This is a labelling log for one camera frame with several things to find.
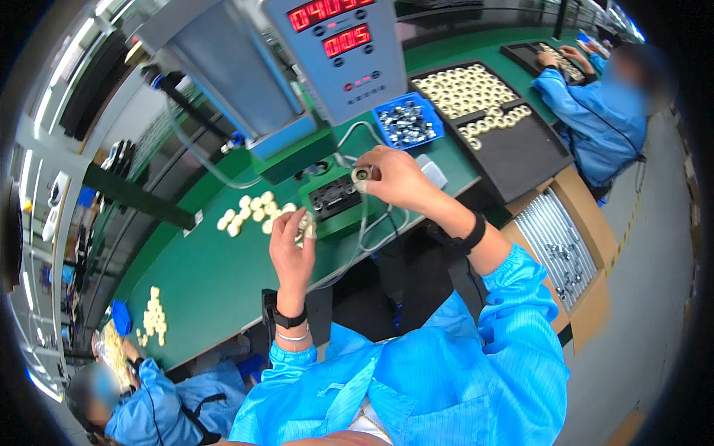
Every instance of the hand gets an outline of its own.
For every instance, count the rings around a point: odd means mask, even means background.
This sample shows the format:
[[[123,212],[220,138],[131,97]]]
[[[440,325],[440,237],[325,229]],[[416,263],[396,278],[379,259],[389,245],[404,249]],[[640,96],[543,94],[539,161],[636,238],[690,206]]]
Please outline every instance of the hand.
[[[315,266],[315,223],[305,229],[303,247],[295,246],[298,224],[305,212],[307,209],[303,207],[277,218],[270,238],[270,257],[280,281],[278,311],[288,318],[302,314]]]
[[[579,52],[577,48],[568,45],[563,45],[559,48],[559,50],[565,56],[566,59],[573,59],[574,61],[580,63],[585,61],[585,56],[583,55],[583,53]]]
[[[131,342],[129,337],[121,340],[121,351],[124,352],[124,355],[132,362],[135,362],[139,358],[139,351],[134,347],[134,343]]]
[[[592,42],[588,42],[585,44],[579,40],[577,40],[575,42],[578,44],[578,48],[583,50],[585,52],[585,54],[587,54],[588,56],[590,56],[594,52],[594,50],[591,48],[591,46],[593,45]]]
[[[546,53],[545,51],[538,52],[538,62],[543,66],[555,65],[558,66],[558,60],[553,54]]]
[[[433,218],[433,207],[449,198],[426,178],[411,155],[387,146],[376,146],[355,163],[372,166],[372,178],[366,181],[366,192],[399,208]]]

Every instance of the blue lab coat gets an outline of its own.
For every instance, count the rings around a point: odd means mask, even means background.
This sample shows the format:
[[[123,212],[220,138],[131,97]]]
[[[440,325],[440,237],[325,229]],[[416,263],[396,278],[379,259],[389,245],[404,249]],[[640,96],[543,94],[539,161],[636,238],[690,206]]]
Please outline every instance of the blue lab coat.
[[[396,446],[553,444],[570,372],[544,278],[514,246],[483,277],[491,294],[478,328],[454,291],[421,328],[392,340],[372,343],[333,323],[323,363],[314,346],[292,353],[273,344],[273,369],[229,439],[272,446],[345,430],[367,395]]]
[[[605,60],[592,54],[590,62],[604,80],[608,76]],[[644,98],[633,87],[619,83],[614,75],[610,74],[606,83],[568,86],[557,70],[545,69],[533,80],[533,86],[540,91],[543,102],[572,129],[560,136],[570,146],[578,170],[592,187],[609,186],[620,167],[642,153],[647,134]]]
[[[235,364],[225,362],[178,384],[164,376],[153,359],[139,366],[141,387],[114,410],[104,432],[126,446],[197,446],[203,435],[181,411],[195,412],[207,397],[225,394],[225,400],[205,402],[198,420],[209,432],[227,437],[246,388]]]

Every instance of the press machine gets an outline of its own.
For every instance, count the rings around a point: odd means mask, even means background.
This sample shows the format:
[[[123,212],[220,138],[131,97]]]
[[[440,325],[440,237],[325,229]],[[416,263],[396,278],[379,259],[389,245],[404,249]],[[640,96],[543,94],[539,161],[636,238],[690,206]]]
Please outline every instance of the press machine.
[[[244,137],[272,184],[302,173],[318,237],[353,228],[361,197],[332,156],[332,128],[406,92],[396,15],[387,0],[170,0],[135,36],[154,61],[191,78]],[[267,23],[291,60],[283,72]],[[378,203],[370,203],[372,214]]]

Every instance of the red led display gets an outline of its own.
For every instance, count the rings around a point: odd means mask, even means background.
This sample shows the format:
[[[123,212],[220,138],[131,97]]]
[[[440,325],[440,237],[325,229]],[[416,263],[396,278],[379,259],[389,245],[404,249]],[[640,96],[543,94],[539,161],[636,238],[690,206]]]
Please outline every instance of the red led display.
[[[350,51],[358,46],[367,44],[371,40],[372,39],[369,36],[369,29],[367,29],[367,25],[359,25],[354,28],[350,28],[347,31],[335,34],[332,37],[328,37],[322,41],[322,44],[325,47],[325,54],[327,54],[327,57],[332,59],[345,51]]]
[[[372,3],[374,0],[313,0],[288,12],[288,18],[299,33],[338,14]]]

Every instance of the gray floor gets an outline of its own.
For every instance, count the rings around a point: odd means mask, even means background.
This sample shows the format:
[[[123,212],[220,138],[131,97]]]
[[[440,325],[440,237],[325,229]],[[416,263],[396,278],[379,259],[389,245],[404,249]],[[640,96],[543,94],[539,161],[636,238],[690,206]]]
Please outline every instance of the gray floor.
[[[608,276],[612,318],[579,355],[572,343],[563,349],[572,375],[557,446],[602,445],[631,409],[648,414],[678,354],[694,262],[684,152],[669,111],[651,118],[648,145],[638,216]],[[635,200],[633,167],[603,208],[618,240]]]

